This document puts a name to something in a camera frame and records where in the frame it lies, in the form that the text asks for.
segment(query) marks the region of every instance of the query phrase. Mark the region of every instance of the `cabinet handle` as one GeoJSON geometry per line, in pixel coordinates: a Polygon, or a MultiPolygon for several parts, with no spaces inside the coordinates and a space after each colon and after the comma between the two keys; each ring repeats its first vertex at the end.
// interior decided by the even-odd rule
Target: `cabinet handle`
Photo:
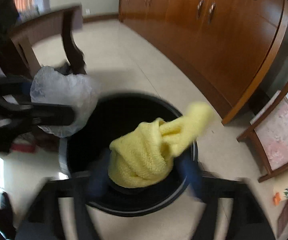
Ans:
{"type": "Polygon", "coordinates": [[[152,1],[152,0],[148,0],[148,5],[149,5],[149,6],[151,6],[151,1],[152,1]]]}
{"type": "Polygon", "coordinates": [[[200,2],[199,2],[198,5],[197,5],[196,19],[199,19],[199,18],[200,18],[201,8],[202,8],[203,3],[204,3],[204,0],[200,0],[200,2]]]}
{"type": "Polygon", "coordinates": [[[210,24],[213,18],[214,9],[217,4],[215,2],[212,3],[211,7],[208,10],[208,23],[210,24]]]}

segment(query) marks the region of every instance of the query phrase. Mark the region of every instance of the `wooden cabinet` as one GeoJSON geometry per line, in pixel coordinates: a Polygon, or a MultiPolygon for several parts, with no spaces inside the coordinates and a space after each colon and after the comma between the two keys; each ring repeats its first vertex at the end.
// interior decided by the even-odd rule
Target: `wooden cabinet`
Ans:
{"type": "Polygon", "coordinates": [[[146,33],[158,41],[163,41],[164,20],[168,9],[169,0],[148,0],[146,17],[146,33]]]}
{"type": "Polygon", "coordinates": [[[150,0],[136,0],[135,7],[135,27],[133,28],[140,35],[145,36],[146,33],[146,15],[148,12],[150,0]]]}
{"type": "Polygon", "coordinates": [[[269,20],[278,23],[283,0],[209,0],[206,7],[194,51],[185,58],[234,106],[271,47],[277,26],[269,20]]]}
{"type": "Polygon", "coordinates": [[[208,0],[170,0],[165,19],[165,43],[184,56],[194,50],[208,0]]]}
{"type": "Polygon", "coordinates": [[[125,11],[125,24],[194,82],[223,123],[259,86],[288,23],[286,0],[121,0],[125,11]]]}
{"type": "Polygon", "coordinates": [[[136,26],[135,24],[135,14],[137,12],[136,7],[137,0],[122,0],[120,13],[122,13],[122,18],[125,24],[130,27],[136,26]]]}

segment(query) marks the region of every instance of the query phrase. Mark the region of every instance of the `baseboard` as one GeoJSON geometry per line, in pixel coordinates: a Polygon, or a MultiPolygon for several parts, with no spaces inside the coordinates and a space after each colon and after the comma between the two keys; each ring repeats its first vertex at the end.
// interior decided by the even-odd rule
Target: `baseboard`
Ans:
{"type": "Polygon", "coordinates": [[[83,23],[118,19],[118,13],[83,16],[83,23]]]}

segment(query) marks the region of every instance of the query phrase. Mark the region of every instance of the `yellow towel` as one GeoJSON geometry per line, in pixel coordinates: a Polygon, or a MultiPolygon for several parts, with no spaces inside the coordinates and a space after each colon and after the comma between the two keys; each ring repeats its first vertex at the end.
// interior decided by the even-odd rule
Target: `yellow towel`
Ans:
{"type": "Polygon", "coordinates": [[[108,175],[126,188],[147,187],[166,178],[179,156],[199,136],[213,116],[204,102],[193,103],[187,114],[171,122],[161,118],[138,127],[110,144],[108,175]]]}

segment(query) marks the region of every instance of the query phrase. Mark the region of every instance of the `door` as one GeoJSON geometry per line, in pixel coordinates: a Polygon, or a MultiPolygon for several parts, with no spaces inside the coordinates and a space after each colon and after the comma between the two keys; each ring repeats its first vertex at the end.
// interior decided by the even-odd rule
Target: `door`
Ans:
{"type": "Polygon", "coordinates": [[[283,0],[209,0],[186,59],[234,106],[273,42],[283,0]]]}
{"type": "Polygon", "coordinates": [[[145,26],[146,26],[146,14],[148,12],[148,0],[136,0],[136,8],[134,14],[134,30],[142,35],[146,36],[145,26]]]}
{"type": "Polygon", "coordinates": [[[164,42],[184,57],[201,28],[208,0],[170,0],[165,18],[164,42]]]}
{"type": "Polygon", "coordinates": [[[126,16],[124,23],[133,28],[135,25],[135,12],[136,12],[136,0],[125,0],[126,3],[126,16]]]}
{"type": "Polygon", "coordinates": [[[123,21],[126,18],[128,7],[129,7],[129,0],[121,0],[120,21],[123,21]]]}
{"type": "Polygon", "coordinates": [[[169,0],[148,0],[146,33],[149,37],[161,41],[164,32],[164,20],[169,0]]]}

